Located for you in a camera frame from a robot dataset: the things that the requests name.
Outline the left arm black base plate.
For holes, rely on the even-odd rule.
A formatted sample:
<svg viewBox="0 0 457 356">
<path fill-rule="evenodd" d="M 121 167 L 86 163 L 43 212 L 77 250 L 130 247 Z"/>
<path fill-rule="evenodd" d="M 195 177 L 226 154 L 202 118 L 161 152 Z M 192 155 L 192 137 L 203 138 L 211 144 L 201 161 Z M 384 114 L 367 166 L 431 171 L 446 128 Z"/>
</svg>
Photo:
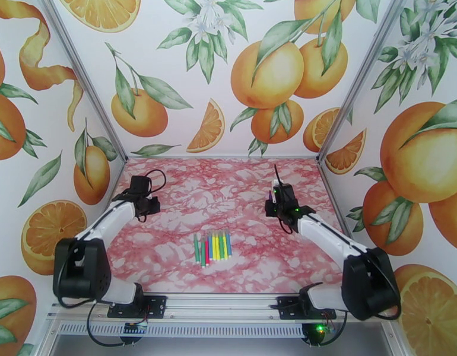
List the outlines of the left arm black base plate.
<svg viewBox="0 0 457 356">
<path fill-rule="evenodd" d="M 131 304 L 111 305 L 108 318 L 114 319 L 162 319 L 166 309 L 167 297 L 162 295 L 141 295 Z"/>
</svg>

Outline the black round device with light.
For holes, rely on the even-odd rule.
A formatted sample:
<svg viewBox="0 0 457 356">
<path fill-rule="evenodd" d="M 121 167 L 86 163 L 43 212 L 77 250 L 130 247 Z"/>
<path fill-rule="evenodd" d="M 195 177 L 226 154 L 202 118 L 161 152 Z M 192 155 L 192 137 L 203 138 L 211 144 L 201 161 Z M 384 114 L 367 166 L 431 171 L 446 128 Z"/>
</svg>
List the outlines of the black round device with light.
<svg viewBox="0 0 457 356">
<path fill-rule="evenodd" d="M 331 343 L 331 338 L 336 332 L 334 325 L 324 323 L 302 324 L 303 341 L 310 346 L 321 347 Z"/>
</svg>

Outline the slotted metal strip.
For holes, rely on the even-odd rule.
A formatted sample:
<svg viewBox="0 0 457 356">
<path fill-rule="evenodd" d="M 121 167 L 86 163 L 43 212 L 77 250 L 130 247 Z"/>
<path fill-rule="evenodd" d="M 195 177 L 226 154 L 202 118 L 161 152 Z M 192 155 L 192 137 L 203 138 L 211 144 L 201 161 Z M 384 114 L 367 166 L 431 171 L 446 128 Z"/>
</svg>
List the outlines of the slotted metal strip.
<svg viewBox="0 0 457 356">
<path fill-rule="evenodd" d="M 93 336 L 142 338 L 304 338 L 300 324 L 264 323 L 148 323 L 147 333 L 125 335 L 125 322 L 93 322 Z"/>
</svg>

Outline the aluminium mounting rail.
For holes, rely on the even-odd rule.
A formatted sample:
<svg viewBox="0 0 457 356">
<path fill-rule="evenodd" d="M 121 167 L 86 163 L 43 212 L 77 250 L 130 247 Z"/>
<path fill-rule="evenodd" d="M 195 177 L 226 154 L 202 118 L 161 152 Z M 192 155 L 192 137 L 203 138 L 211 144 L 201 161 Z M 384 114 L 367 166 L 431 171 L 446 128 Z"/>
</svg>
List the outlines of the aluminium mounting rail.
<svg viewBox="0 0 457 356">
<path fill-rule="evenodd" d="M 167 297 L 162 319 L 145 319 L 153 322 L 173 323 L 308 323 L 321 320 L 282 320 L 276 310 L 277 297 L 298 296 L 296 293 L 146 293 Z M 140 322 L 144 319 L 108 318 L 107 312 L 114 304 L 88 303 L 66 309 L 53 303 L 46 315 L 48 320 L 85 321 L 88 316 L 101 322 Z"/>
</svg>

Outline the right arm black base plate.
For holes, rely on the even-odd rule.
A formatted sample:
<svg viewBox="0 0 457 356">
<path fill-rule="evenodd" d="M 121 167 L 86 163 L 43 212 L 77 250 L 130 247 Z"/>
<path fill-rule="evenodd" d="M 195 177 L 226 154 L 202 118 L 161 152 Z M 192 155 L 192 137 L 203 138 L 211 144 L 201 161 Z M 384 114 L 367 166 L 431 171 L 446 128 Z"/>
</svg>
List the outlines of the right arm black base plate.
<svg viewBox="0 0 457 356">
<path fill-rule="evenodd" d="M 328 320 L 336 319 L 334 309 L 316 309 L 309 299 L 299 296 L 277 297 L 275 304 L 269 306 L 276 310 L 282 320 Z"/>
</svg>

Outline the aluminium frame post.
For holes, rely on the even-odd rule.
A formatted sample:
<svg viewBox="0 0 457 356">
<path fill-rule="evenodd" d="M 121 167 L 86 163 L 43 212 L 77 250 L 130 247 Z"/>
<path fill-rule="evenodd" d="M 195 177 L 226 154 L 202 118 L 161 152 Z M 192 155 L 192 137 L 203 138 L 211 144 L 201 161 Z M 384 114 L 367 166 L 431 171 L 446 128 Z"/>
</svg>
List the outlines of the aluminium frame post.
<svg viewBox="0 0 457 356">
<path fill-rule="evenodd" d="M 68 59 L 71 63 L 71 66 L 78 78 L 79 83 L 81 84 L 84 92 L 86 93 L 90 103 L 96 115 L 99 118 L 101 125 L 104 130 L 107 132 L 111 143 L 116 149 L 118 157 L 122 160 L 124 164 L 127 163 L 128 156 L 123 149 L 122 143 L 115 132 L 114 127 L 112 126 L 109 118 L 107 117 L 106 111 L 103 107 L 96 89 L 91 82 L 91 79 L 85 69 L 85 66 L 81 60 L 81 57 L 74 45 L 74 42 L 71 39 L 68 30 L 66 29 L 64 22 L 62 21 L 60 15 L 57 12 L 57 8 L 52 0 L 37 0 L 39 4 L 43 7 L 43 13 L 49 19 L 52 27 L 56 30 L 60 43 L 64 48 Z"/>
<path fill-rule="evenodd" d="M 327 156 L 327 153 L 334 143 L 339 130 L 342 128 L 345 120 L 349 112 L 353 109 L 355 100 L 359 95 L 360 91 L 363 88 L 363 84 L 366 82 L 367 77 L 369 76 L 370 71 L 373 68 L 373 65 L 376 62 L 376 57 L 380 52 L 380 48 L 383 45 L 386 37 L 388 37 L 388 33 L 392 27 L 392 24 L 395 22 L 396 18 L 399 16 L 400 7 L 405 4 L 406 0 L 391 0 L 386 12 L 381 19 L 377 30 L 373 33 L 369 48 L 366 50 L 364 54 L 364 59 L 356 73 L 356 77 L 354 78 L 351 86 L 348 90 L 348 93 L 344 99 L 344 102 L 340 108 L 337 118 L 335 119 L 324 144 L 322 145 L 318 155 L 316 156 L 316 161 L 318 165 L 322 165 L 324 159 Z"/>
</svg>

